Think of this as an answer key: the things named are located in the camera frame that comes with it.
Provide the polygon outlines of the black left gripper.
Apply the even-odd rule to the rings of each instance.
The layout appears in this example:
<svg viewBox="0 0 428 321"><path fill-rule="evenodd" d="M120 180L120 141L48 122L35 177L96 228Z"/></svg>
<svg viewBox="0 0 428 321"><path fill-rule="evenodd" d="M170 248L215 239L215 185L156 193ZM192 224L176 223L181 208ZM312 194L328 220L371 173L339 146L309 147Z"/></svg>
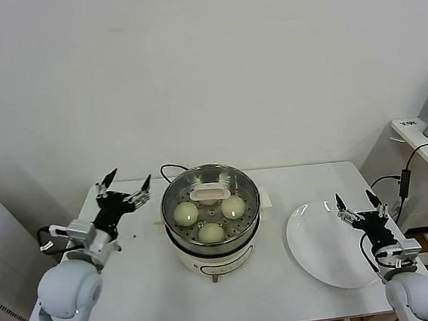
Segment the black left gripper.
<svg viewBox="0 0 428 321"><path fill-rule="evenodd" d="M136 193L127 194L123 192L108 191L114 177L117 175L117 168L114 168L110 173L104 176L104 179L95 187L97 190L96 202L100 208L93 225L95 229L102 230L109 236L118 234L117 225L122 215L130 214L134 210L138 210L144 206L150 199L150 182L151 175L146 177L142 187Z"/></svg>

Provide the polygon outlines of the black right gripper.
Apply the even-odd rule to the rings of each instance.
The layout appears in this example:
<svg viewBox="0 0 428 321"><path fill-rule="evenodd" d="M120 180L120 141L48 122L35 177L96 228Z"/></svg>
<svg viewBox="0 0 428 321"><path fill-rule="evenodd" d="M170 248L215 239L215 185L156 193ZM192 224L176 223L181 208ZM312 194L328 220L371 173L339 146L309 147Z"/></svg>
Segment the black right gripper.
<svg viewBox="0 0 428 321"><path fill-rule="evenodd" d="M380 249L395 245L398 241L392 231L386 227L389 218L387 204L382 203L371 191L366 190L365 192L368 200L374 206L373 211L359 212L357 214L349 210L339 194L336 193L337 216L355 229L365 232L371 241L371 253L376 254Z"/></svg>

